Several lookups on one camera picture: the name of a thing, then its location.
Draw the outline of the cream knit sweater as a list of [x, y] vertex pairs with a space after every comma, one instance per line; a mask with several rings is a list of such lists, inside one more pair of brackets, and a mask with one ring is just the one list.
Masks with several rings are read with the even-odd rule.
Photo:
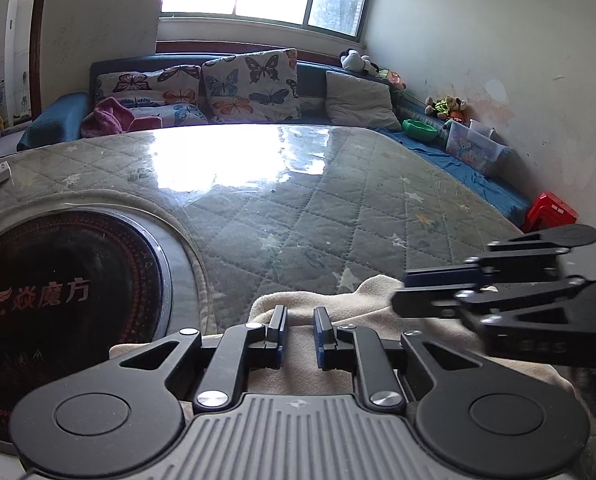
[[[274, 292], [261, 296], [249, 312], [251, 322], [271, 322], [276, 306], [287, 308], [285, 347], [282, 366], [256, 368], [246, 379], [245, 391], [268, 396], [329, 396], [356, 391], [357, 370], [364, 373], [363, 388], [368, 393], [383, 388], [377, 373], [387, 362], [388, 346], [396, 348], [396, 360], [406, 359], [400, 346], [404, 332], [420, 330], [436, 336], [450, 347], [480, 356], [476, 335], [457, 320], [400, 318], [391, 309], [392, 295], [400, 283], [385, 275], [362, 282], [355, 292], [320, 295], [315, 292]], [[327, 310], [330, 324], [340, 330], [333, 350], [320, 350], [322, 340], [315, 337], [313, 311]]]

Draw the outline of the red plastic stool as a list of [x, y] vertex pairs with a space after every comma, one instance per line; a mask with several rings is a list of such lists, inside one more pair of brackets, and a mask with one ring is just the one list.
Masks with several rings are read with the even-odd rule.
[[578, 220], [578, 212], [558, 196], [544, 192], [534, 201], [526, 213], [522, 232], [536, 232], [556, 226], [568, 226]]

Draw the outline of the clear plastic storage box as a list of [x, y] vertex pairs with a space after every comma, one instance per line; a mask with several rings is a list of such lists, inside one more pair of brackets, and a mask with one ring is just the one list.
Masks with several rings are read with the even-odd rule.
[[446, 152], [486, 177], [495, 177], [512, 150], [495, 128], [471, 119], [466, 126], [453, 119], [444, 126], [448, 138]]

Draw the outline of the quilted grey-green table cover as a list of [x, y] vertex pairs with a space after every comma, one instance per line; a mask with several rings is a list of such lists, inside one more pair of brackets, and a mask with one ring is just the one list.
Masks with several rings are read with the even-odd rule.
[[516, 232], [450, 174], [361, 128], [184, 127], [48, 145], [8, 163], [0, 226], [101, 203], [181, 230], [202, 263], [210, 332], [271, 292], [353, 292]]

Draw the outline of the blue corner sofa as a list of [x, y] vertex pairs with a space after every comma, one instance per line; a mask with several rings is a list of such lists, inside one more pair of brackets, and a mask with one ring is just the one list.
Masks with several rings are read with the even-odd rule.
[[[212, 53], [174, 53], [138, 56], [137, 58], [117, 58], [95, 62], [90, 68], [90, 90], [88, 93], [76, 92], [65, 94], [36, 118], [22, 135], [17, 144], [18, 151], [32, 150], [45, 145], [71, 142], [81, 138], [80, 124], [89, 114], [92, 103], [103, 95], [100, 77], [115, 72], [153, 72], [162, 68], [179, 65], [199, 65], [212, 61]], [[298, 96], [300, 97], [302, 124], [323, 125], [327, 121], [325, 96], [327, 72], [340, 73], [342, 69], [333, 65], [300, 61], [297, 65]], [[391, 101], [394, 103], [396, 116], [401, 120], [421, 122], [435, 129], [437, 136], [432, 140], [413, 138], [406, 133], [380, 130], [386, 136], [420, 153], [428, 162], [447, 171], [456, 180], [462, 182], [486, 202], [496, 208], [516, 226], [526, 220], [530, 209], [530, 200], [520, 194], [504, 180], [489, 174], [481, 174], [446, 152], [450, 136], [450, 127], [442, 120], [426, 116], [423, 107], [412, 96], [396, 87], [390, 88]]]

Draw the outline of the small plush toys pile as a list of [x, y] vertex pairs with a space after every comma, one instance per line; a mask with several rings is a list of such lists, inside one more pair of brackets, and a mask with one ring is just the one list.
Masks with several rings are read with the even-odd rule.
[[446, 96], [439, 100], [434, 100], [431, 96], [428, 96], [425, 100], [424, 113], [440, 120], [454, 120], [462, 124], [466, 110], [467, 102], [457, 96]]

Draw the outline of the green bowl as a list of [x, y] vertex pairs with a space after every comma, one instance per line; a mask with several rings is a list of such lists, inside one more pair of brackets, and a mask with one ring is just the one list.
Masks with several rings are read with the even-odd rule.
[[438, 138], [438, 130], [434, 126], [415, 119], [405, 119], [402, 130], [409, 138], [418, 142], [429, 143]]

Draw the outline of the black round induction cooktop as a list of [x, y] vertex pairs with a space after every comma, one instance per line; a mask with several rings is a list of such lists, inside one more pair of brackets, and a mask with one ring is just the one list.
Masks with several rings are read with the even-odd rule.
[[161, 337], [170, 311], [166, 257], [123, 214], [53, 211], [0, 233], [0, 445], [23, 396]]

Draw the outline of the grey plain cushion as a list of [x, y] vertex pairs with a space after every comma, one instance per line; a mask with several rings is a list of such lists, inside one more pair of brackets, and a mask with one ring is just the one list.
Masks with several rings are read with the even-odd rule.
[[336, 126], [401, 130], [390, 89], [381, 82], [328, 70], [325, 111]]

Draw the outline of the right butterfly cushion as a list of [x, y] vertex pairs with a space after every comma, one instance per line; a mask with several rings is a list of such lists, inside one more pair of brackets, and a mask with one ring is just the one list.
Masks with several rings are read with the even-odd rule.
[[217, 122], [278, 124], [301, 116], [298, 52], [280, 49], [202, 64], [207, 103]]

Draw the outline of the butterfly cushion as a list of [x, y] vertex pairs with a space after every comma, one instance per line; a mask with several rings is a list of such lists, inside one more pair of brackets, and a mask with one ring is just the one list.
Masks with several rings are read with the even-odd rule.
[[164, 128], [206, 125], [199, 107], [202, 72], [197, 65], [173, 65], [139, 72], [100, 74], [95, 78], [94, 102], [114, 98], [135, 117], [159, 117]]
[[202, 64], [207, 103], [217, 122], [278, 124], [301, 116], [298, 52], [280, 49]]

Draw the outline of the left butterfly cushion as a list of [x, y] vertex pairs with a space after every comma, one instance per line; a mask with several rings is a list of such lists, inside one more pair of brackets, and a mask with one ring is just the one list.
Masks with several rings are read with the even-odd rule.
[[114, 98], [135, 117], [159, 117], [164, 128], [206, 125], [199, 107], [202, 72], [197, 65], [173, 65], [139, 72], [100, 74], [95, 78], [94, 102]]

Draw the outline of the pink cloth on sofa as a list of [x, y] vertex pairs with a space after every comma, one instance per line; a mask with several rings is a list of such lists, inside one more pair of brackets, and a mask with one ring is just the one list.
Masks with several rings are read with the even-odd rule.
[[127, 107], [110, 96], [98, 102], [92, 112], [83, 118], [80, 132], [82, 138], [98, 138], [115, 134], [160, 129], [162, 119], [158, 116], [135, 116]]

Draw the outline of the panda plush toy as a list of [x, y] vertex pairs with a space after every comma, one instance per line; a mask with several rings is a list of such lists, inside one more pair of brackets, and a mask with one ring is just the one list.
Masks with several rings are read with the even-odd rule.
[[368, 55], [360, 55], [357, 50], [347, 49], [341, 52], [339, 61], [341, 67], [350, 73], [370, 77], [376, 77], [379, 73], [378, 65]]

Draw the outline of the dark wooden door frame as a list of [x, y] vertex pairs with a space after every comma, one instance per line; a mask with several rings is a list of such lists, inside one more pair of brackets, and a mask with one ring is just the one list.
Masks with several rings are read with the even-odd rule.
[[41, 104], [41, 32], [44, 0], [33, 0], [29, 40], [29, 96], [31, 118], [42, 112]]

